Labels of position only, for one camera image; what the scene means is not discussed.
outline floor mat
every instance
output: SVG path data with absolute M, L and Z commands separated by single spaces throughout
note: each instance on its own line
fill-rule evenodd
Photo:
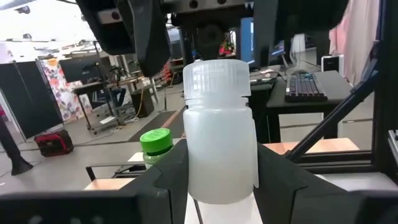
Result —
M 181 138 L 184 132 L 183 114 L 184 109 L 178 111 L 166 111 L 158 114 L 152 121 L 145 125 L 128 141 L 139 142 L 139 138 L 146 132 L 156 128 L 169 128 L 173 138 Z

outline green cap bottle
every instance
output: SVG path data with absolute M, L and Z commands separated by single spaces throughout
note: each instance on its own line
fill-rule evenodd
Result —
M 167 128 L 148 131 L 139 140 L 144 151 L 144 162 L 147 169 L 156 164 L 173 147 L 172 135 Z

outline keyboard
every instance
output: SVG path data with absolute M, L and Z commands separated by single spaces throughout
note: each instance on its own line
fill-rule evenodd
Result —
M 286 81 L 286 102 L 321 102 L 328 100 L 316 76 L 312 73 L 289 75 Z

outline gray floor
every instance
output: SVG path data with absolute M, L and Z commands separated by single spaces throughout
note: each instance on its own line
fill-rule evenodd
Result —
M 317 71 L 319 68 L 309 65 L 303 60 L 315 63 L 314 52 L 307 52 L 300 56 L 302 60 L 297 68 L 308 71 Z M 169 111 L 178 110 L 184 105 L 180 96 L 182 85 L 174 86 L 167 90 L 167 108 Z M 138 130 L 145 126 L 151 119 L 158 115 L 158 111 L 164 109 L 164 92 L 159 92 L 160 102 L 155 104 L 155 111 L 147 118 L 142 118 L 126 127 L 112 133 L 103 131 L 98 135 L 90 134 L 86 129 L 84 119 L 65 125 L 75 144 L 94 144 L 106 142 L 126 141 Z M 371 121 L 357 121 L 369 119 L 373 116 L 373 96 L 370 96 L 352 111 L 343 121 L 343 137 L 350 138 L 360 149 L 371 148 Z M 90 119 L 97 119 L 95 114 Z M 299 141 L 309 133 L 314 125 L 319 123 L 320 114 L 289 114 L 280 116 L 282 126 L 282 140 Z M 34 142 L 22 143 L 20 149 L 36 148 Z M 90 180 L 85 172 L 85 167 L 100 162 L 124 162 L 135 152 L 141 151 L 137 142 L 122 144 L 104 144 L 98 146 L 76 147 L 69 155 L 44 158 L 39 151 L 23 151 L 23 157 L 33 163 L 35 167 L 15 177 L 10 175 L 11 163 L 5 153 L 0 153 L 0 194 L 7 192 L 36 191 L 36 190 L 80 190 Z M 109 177 L 116 168 L 97 169 L 99 177 Z

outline white plastic bottle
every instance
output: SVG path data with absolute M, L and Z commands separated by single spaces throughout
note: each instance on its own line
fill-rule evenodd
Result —
M 256 130 L 249 66 L 240 60 L 197 62 L 183 69 L 183 120 L 188 144 L 188 192 L 210 204 L 230 204 L 258 185 Z

